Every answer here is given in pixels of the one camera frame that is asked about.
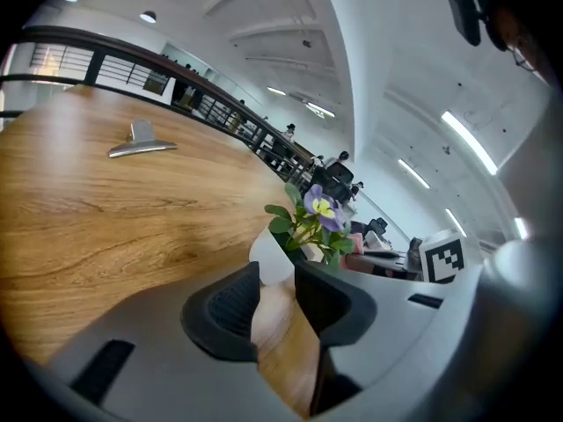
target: metal clip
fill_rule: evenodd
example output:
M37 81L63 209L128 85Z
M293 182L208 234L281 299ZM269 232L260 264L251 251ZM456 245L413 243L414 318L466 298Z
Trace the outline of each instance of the metal clip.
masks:
M107 154L110 158L134 155L145 151L177 149L174 142L160 141L155 137L152 124L146 119L135 119L131 124L130 141L113 147Z

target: person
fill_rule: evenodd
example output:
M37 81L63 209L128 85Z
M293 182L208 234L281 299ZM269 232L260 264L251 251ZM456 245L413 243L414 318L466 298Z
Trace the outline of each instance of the person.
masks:
M286 138L288 141L293 142L293 135L296 133L296 126L290 123L287 126L287 130L285 130L281 135Z
M196 88L194 93L192 94L192 98L190 99L189 106L192 108L192 110L197 111L200 109L202 100L203 100L203 92Z
M328 169L329 166L333 165L334 163L343 164L347 159L350 158L350 154L347 151L340 152L338 158L330 158L326 163L325 167Z
M319 155L319 156L314 156L313 158L311 158L311 161L313 162L313 167L325 167L323 160L325 159L324 156Z
M239 102L242 103L243 105L245 104L245 101L243 99L240 99ZM232 131L233 133L236 133L240 124L245 122L246 120L243 119L243 116L237 113L233 118L232 122L230 123L229 130Z
M360 192L360 189L363 189L363 182L358 181L355 185L352 185L351 191L352 191L352 195L350 196L350 198L355 201L355 196L356 194L358 194Z
M190 64L186 64L186 69L190 70L192 66ZM172 102L179 103L182 97L187 90L187 84L183 83L179 79L176 79L176 83L174 83L174 89L172 90Z
M478 0L480 19L501 52L509 51L515 64L562 91L559 43L553 41L551 14L554 0Z

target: desk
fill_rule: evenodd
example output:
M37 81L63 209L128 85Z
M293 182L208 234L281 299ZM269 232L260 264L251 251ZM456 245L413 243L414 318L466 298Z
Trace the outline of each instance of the desk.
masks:
M108 158L133 118L178 149ZM17 350L39 362L134 292L245 264L271 219L264 205L289 204L241 141L82 85L14 120L0 155L0 313ZM306 414L317 337L291 287L263 295L252 327L259 370Z

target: white vase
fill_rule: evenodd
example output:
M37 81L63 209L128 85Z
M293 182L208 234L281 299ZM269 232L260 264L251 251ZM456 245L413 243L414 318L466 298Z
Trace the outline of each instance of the white vase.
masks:
M307 259L315 259L315 253L309 245L304 245L301 250ZM283 248L277 243L270 233L264 228L252 243L248 255L250 261L258 261L260 265L260 281L265 286L270 286L289 278L294 272L294 266L286 256Z

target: wooden handrail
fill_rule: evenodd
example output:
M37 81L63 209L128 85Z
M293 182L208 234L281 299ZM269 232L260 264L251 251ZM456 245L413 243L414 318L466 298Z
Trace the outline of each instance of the wooden handrail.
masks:
M146 48L136 46L135 44L131 44L125 40L110 38L102 34L55 25L35 25L24 28L18 39L18 43L23 42L62 44L65 46L99 51L105 55L114 55L116 57L120 57L121 59L140 63L141 65L155 70L156 72L176 79L181 79L183 82L187 82L194 88L203 91L204 94L209 95L215 100L230 107L237 113L240 113L246 120L249 120L258 127L265 129L278 142L290 149L297 156L301 157L306 163L310 161L310 159L305 157L298 149L296 149L291 142L288 142L283 136L281 136L280 132L276 128L268 124L253 110L245 105L242 105L223 89L211 83L203 76L199 76L191 70L180 66L176 62L168 58L164 58L162 55L155 52L151 52Z

